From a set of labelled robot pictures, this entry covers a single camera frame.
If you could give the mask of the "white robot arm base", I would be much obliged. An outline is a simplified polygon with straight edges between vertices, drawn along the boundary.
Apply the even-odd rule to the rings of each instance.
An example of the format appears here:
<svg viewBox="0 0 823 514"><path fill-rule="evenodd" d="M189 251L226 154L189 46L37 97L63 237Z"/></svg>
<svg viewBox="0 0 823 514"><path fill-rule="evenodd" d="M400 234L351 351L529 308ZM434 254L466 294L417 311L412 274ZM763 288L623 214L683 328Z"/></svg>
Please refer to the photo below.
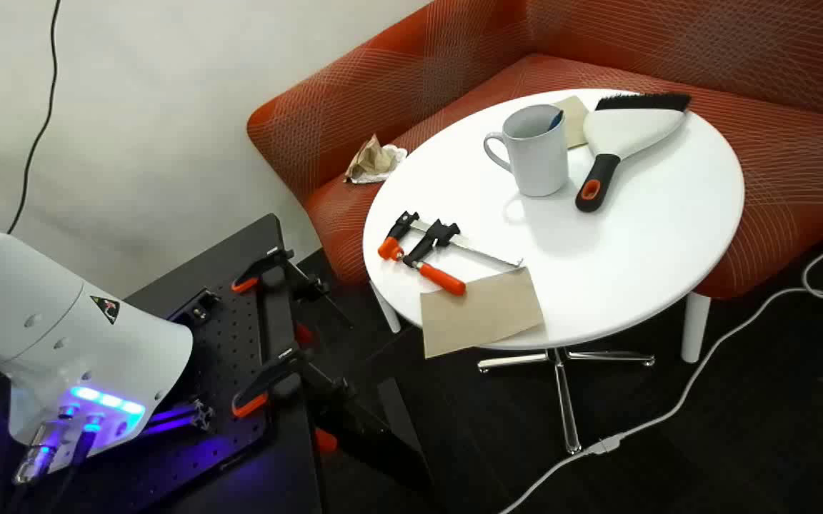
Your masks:
<svg viewBox="0 0 823 514"><path fill-rule="evenodd" d="M194 334L77 277L0 231L0 374L9 437L26 445L14 483L137 440L183 377Z"/></svg>

